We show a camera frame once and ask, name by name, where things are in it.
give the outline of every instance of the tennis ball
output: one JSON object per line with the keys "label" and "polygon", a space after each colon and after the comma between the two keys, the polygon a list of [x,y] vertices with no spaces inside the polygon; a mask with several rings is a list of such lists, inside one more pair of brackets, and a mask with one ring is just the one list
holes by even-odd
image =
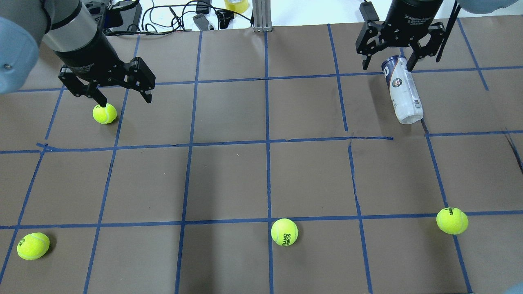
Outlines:
{"label": "tennis ball", "polygon": [[272,224],[270,235],[280,246],[290,246],[298,238],[298,227],[289,219],[279,219]]}
{"label": "tennis ball", "polygon": [[455,207],[443,208],[436,216],[438,227],[447,234],[458,235],[469,226],[467,215]]}
{"label": "tennis ball", "polygon": [[32,261],[39,259],[49,249],[49,238],[42,233],[26,235],[16,246],[16,252],[21,258]]}
{"label": "tennis ball", "polygon": [[109,103],[105,107],[97,105],[93,109],[93,118],[102,125],[112,123],[116,119],[116,108]]}

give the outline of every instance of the black cable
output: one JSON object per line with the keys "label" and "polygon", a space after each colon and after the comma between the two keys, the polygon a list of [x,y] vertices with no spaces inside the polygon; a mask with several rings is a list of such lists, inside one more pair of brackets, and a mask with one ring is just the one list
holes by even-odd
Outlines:
{"label": "black cable", "polygon": [[[147,14],[147,12],[151,11],[155,8],[162,8],[162,7],[183,7],[183,11],[182,11],[182,15],[185,13],[185,9],[187,6],[205,6],[205,7],[209,7],[209,8],[212,8],[214,10],[214,13],[216,13],[217,10],[222,10],[222,11],[227,11],[227,12],[232,12],[234,14],[237,14],[247,20],[251,20],[250,18],[246,17],[245,15],[241,14],[241,13],[237,13],[235,11],[232,11],[232,10],[228,10],[228,9],[225,9],[225,8],[218,8],[218,7],[214,7],[212,5],[208,5],[206,3],[200,3],[200,4],[191,4],[191,3],[194,3],[194,2],[198,2],[198,0],[191,0],[189,1],[187,4],[178,4],[178,5],[161,5],[161,6],[155,6],[155,7],[150,7],[148,9],[145,10],[145,12],[143,13],[143,16],[142,16],[142,24],[141,24],[141,27],[142,27],[142,30],[144,29],[144,22],[145,22],[145,15]],[[183,21],[183,16],[180,17],[181,19],[181,27],[183,28],[183,30],[185,31],[185,24],[184,24],[184,21]]]}
{"label": "black cable", "polygon": [[40,0],[40,3],[42,4],[43,12],[46,14],[46,19],[47,19],[46,33],[48,33],[51,30],[51,25],[52,25],[51,16],[49,15],[49,12],[46,9],[46,0]]}
{"label": "black cable", "polygon": [[115,11],[115,12],[122,12],[122,11],[126,11],[126,10],[130,10],[130,9],[133,9],[135,8],[136,6],[138,6],[138,3],[140,2],[140,0],[134,0],[131,4],[129,5],[125,5],[125,6],[116,6],[116,7],[112,7],[111,8],[111,11]]}
{"label": "black cable", "polygon": [[149,31],[149,30],[147,29],[147,26],[151,26],[151,27],[153,27],[154,32],[158,32],[158,30],[157,30],[153,25],[151,25],[151,24],[145,24],[145,31]]}
{"label": "black cable", "polygon": [[[154,9],[154,8],[156,7],[156,4],[154,3],[154,0],[151,0],[151,2],[153,3],[153,7],[152,7],[152,8]],[[154,24],[154,25],[156,25],[156,26],[159,26],[159,27],[163,27],[163,28],[174,28],[174,25],[172,25],[172,26],[164,26],[164,25],[162,25],[162,24],[159,24],[159,23],[157,23],[157,22],[154,22],[153,19],[152,19],[152,14],[153,14],[153,11],[151,10],[151,13],[149,13],[149,21],[150,21],[152,24]]]}
{"label": "black cable", "polygon": [[173,32],[182,31],[182,30],[171,30],[165,32],[148,32],[148,31],[112,31],[107,34],[107,36],[129,36],[129,35],[149,35],[149,36],[162,36],[168,35]]}
{"label": "black cable", "polygon": [[136,27],[136,31],[139,31],[139,30],[140,30],[140,27],[139,27],[138,25],[130,24],[130,25],[127,27],[127,31],[130,31],[130,29],[131,29],[132,26],[135,26],[135,27]]}

